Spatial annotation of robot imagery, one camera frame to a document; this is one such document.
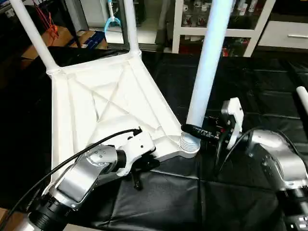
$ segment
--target drawer handle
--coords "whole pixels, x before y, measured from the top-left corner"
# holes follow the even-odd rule
[[[288,35],[289,38],[308,39],[308,35]]]

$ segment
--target cabinet drawer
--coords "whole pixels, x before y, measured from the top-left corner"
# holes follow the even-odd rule
[[[308,24],[269,21],[259,46],[308,49]]]

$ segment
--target black tablecloth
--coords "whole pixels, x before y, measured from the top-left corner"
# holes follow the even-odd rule
[[[102,51],[86,49],[51,51],[59,65],[102,56]],[[185,123],[199,57],[144,52],[142,59],[180,123]],[[224,100],[239,97],[244,130],[258,125],[280,129],[305,156],[308,129],[302,121],[307,118],[294,94],[297,86],[308,87],[305,66],[295,61],[222,58],[206,114],[218,116]],[[0,191],[0,206],[6,207],[50,167],[50,80],[39,59],[22,74],[0,92],[1,130],[6,134],[0,166],[6,189]],[[101,230],[284,230],[276,196],[259,163],[244,152],[234,152],[215,179],[214,153],[214,147],[203,144],[196,158],[175,157],[142,173],[140,192],[130,177],[103,185],[72,222]]]

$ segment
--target black cable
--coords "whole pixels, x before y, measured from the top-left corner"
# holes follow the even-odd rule
[[[224,143],[224,141],[226,140],[229,132],[231,131],[231,127],[228,127],[227,130],[225,130],[222,135],[219,137],[218,143],[217,143],[217,149],[216,149],[216,159],[215,159],[215,166],[214,166],[214,170],[217,168],[218,163],[219,163],[219,157],[220,157],[220,152],[221,152],[221,148],[222,145]]]
[[[244,139],[245,136],[249,135],[251,132],[253,132],[256,129],[264,129],[262,127],[254,127],[249,129],[248,131],[246,131],[245,133],[243,133],[239,139],[236,141],[236,143],[233,145],[233,147],[230,149],[230,151],[228,152],[228,154],[226,155],[226,158],[224,159],[224,161],[222,162],[219,171],[217,172],[216,176],[218,176],[222,169],[223,166],[225,165],[225,163],[227,162],[228,158],[230,157],[231,153],[233,152],[233,150],[236,148],[236,146]],[[279,135],[281,135],[286,141],[287,143],[292,147],[292,149],[294,150],[295,154],[300,156],[297,148],[295,147],[295,145],[293,144],[293,142],[280,130],[271,130],[272,132],[278,133]]]
[[[42,179],[40,179],[35,185],[33,185],[20,199],[19,201],[14,205],[14,207],[10,210],[10,212],[5,216],[5,219],[3,220],[3,222],[0,225],[0,231],[3,231],[7,222],[9,221],[10,217],[13,215],[13,213],[15,212],[15,210],[17,209],[17,207],[20,205],[20,203],[28,196],[28,194],[34,190],[36,187],[38,187],[47,177],[51,176],[53,173],[55,173],[56,171],[58,171],[59,169],[61,169],[63,166],[65,166],[67,163],[71,162],[72,160],[76,159],[77,157],[81,156],[82,154],[86,153],[87,151],[91,150],[92,148],[96,147],[97,145],[115,137],[118,135],[122,135],[125,133],[129,133],[129,132],[139,132],[139,129],[128,129],[128,130],[124,130],[124,131],[120,131],[117,132],[113,135],[110,135],[94,144],[91,144],[90,146],[86,147],[84,150],[76,153],[75,155],[73,155],[72,157],[68,158],[67,160],[63,161],[61,164],[59,164],[57,167],[55,167],[53,170],[51,170],[49,173],[47,173]]]

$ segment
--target white pipe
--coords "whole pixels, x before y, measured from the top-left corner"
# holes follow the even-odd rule
[[[110,17],[112,19],[112,22],[115,21],[115,17],[114,17],[114,12],[112,9],[112,2],[108,1],[108,8],[109,8],[109,13],[110,13]]]
[[[21,0],[10,0],[10,2],[33,46],[45,64],[47,71],[58,70],[59,66],[56,64],[52,55],[47,49],[23,2]]]
[[[193,87],[187,124],[201,127],[212,90],[220,53],[225,39],[233,0],[213,0],[208,28],[203,42],[196,80]],[[189,153],[197,152],[200,140],[183,133],[180,145]]]
[[[124,0],[130,52],[139,54],[136,16],[133,0]]]
[[[303,104],[303,107],[308,115],[308,92],[306,88],[304,87],[298,87],[296,88],[296,91],[298,93],[298,96]]]

